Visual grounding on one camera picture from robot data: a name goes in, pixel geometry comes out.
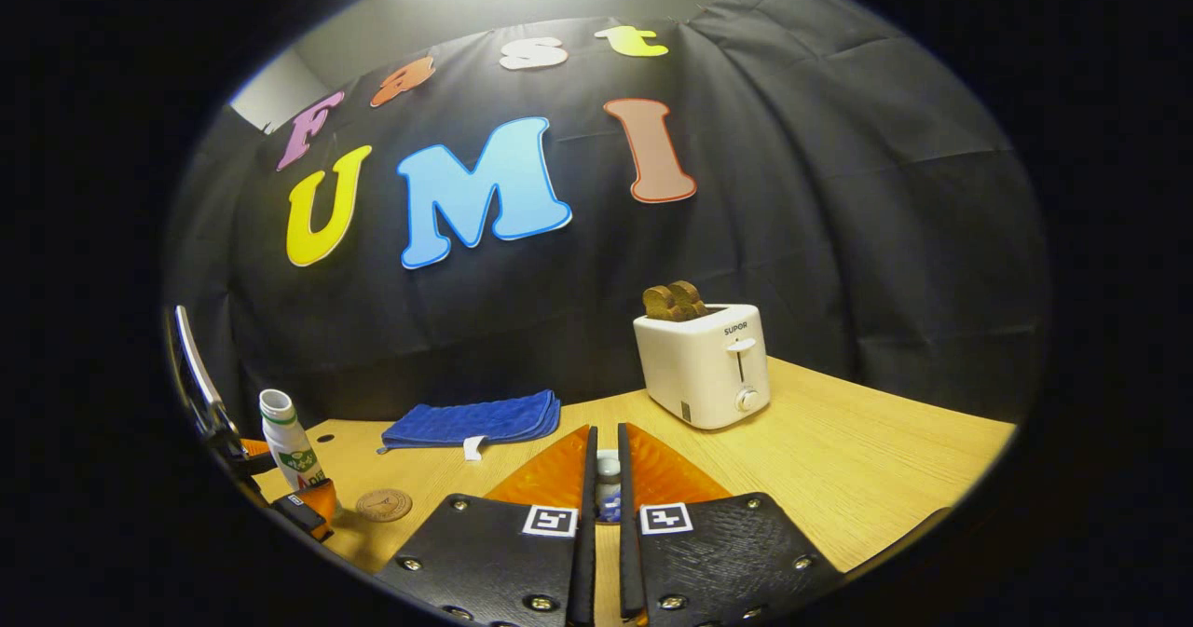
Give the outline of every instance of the wooden table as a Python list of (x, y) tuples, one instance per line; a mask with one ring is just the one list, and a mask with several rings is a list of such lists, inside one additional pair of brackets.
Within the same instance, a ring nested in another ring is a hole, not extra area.
[[(617, 447), (631, 422), (678, 449), (734, 495), (766, 492), (840, 571), (880, 552), (937, 509), (958, 501), (999, 455), (1014, 424), (886, 395), (769, 359), (771, 405), (727, 429), (688, 427), (644, 390), (563, 406), (550, 436), (482, 447), (418, 448), (378, 455), (392, 422), (328, 420), (308, 436), (345, 507), (326, 546), (376, 573), (449, 493), (483, 496), (512, 470), (580, 424), (595, 424), (599, 447)], [(334, 435), (319, 443), (315, 439)], [(273, 501), (290, 492), (280, 471), (258, 483)], [(352, 511), (371, 490), (396, 488), (414, 507), (395, 522)], [(596, 526), (596, 625), (620, 625), (618, 528)]]

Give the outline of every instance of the bottle cap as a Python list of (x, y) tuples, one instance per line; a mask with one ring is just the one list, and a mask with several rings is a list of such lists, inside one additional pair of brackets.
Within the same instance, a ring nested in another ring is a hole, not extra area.
[(605, 484), (620, 483), (622, 461), (618, 461), (617, 451), (596, 451), (596, 482)]
[(277, 424), (290, 424), (298, 418), (295, 403), (290, 395), (282, 390), (261, 390), (258, 397), (261, 404), (261, 417)]

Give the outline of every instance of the yellow-green letter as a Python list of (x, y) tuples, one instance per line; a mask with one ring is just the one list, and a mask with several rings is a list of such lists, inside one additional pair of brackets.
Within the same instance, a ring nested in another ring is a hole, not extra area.
[(638, 30), (635, 27), (608, 27), (595, 32), (596, 37), (607, 37), (608, 44), (618, 54), (626, 57), (661, 57), (667, 54), (663, 45), (648, 45), (643, 37), (654, 37), (653, 30)]

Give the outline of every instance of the foam letter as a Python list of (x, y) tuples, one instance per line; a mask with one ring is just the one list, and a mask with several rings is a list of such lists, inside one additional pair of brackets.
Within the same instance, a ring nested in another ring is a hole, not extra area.
[(290, 191), (290, 224), (286, 224), (286, 256), (296, 267), (309, 267), (320, 261), (340, 244), (352, 212), (357, 206), (357, 180), (360, 176), (360, 161), (369, 156), (372, 148), (369, 144), (340, 156), (332, 166), (335, 172), (335, 203), (332, 204), (332, 219), (319, 232), (310, 229), (310, 212), (315, 206), (315, 190), (323, 181), (323, 172), (316, 172), (295, 185)]
[(501, 49), (505, 56), (499, 63), (511, 70), (520, 70), (567, 62), (567, 51), (558, 49), (562, 44), (557, 37), (527, 37), (525, 41), (508, 42)]
[(663, 54), (667, 54), (666, 46), (648, 45), (642, 39), (643, 37), (654, 37), (655, 32), (653, 30), (608, 27), (599, 30), (594, 36), (607, 37), (608, 44), (613, 46), (613, 50), (618, 54), (625, 54), (626, 57), (661, 57)]
[(392, 74), (384, 79), (381, 83), (381, 88), (369, 101), (375, 108), (379, 108), (381, 105), (389, 104), (394, 97), (398, 95), (401, 92), (409, 92), (409, 89), (418, 87), (422, 82), (427, 82), (431, 75), (434, 75), (434, 68), (431, 67), (431, 62), (434, 58), (422, 57), (418, 62), (409, 62)]
[(319, 130), (323, 128), (323, 122), (327, 122), (328, 110), (340, 105), (341, 100), (344, 100), (344, 92), (333, 93), (333, 95), (320, 100), (319, 104), (311, 105), (310, 110), (295, 117), (295, 130), (293, 134), (290, 134), (290, 143), (286, 143), (285, 155), (282, 155), (282, 160), (278, 161), (278, 169), (286, 168), (291, 161), (305, 155), (307, 150), (310, 149), (310, 145), (307, 144), (307, 136), (319, 134)]
[(696, 181), (679, 168), (675, 149), (663, 117), (670, 112), (659, 100), (619, 98), (605, 104), (605, 112), (622, 120), (638, 178), (630, 193), (638, 201), (680, 201), (696, 193)]
[(493, 194), (501, 212), (493, 235), (502, 241), (554, 231), (571, 221), (571, 207), (555, 198), (543, 160), (545, 117), (503, 123), (489, 135), (481, 160), (469, 173), (443, 144), (413, 153), (397, 164), (409, 185), (410, 244), (402, 253), (408, 269), (440, 261), (451, 241), (439, 235), (435, 211), (468, 248), (481, 242)]

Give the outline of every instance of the toaster lever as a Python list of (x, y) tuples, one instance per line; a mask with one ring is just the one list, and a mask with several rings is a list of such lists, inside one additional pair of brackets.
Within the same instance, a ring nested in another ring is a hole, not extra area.
[(749, 348), (753, 348), (754, 343), (755, 343), (754, 339), (746, 339), (744, 341), (735, 341), (734, 343), (730, 343), (730, 346), (727, 348), (727, 350), (729, 350), (729, 352), (746, 352), (746, 350), (749, 350)]

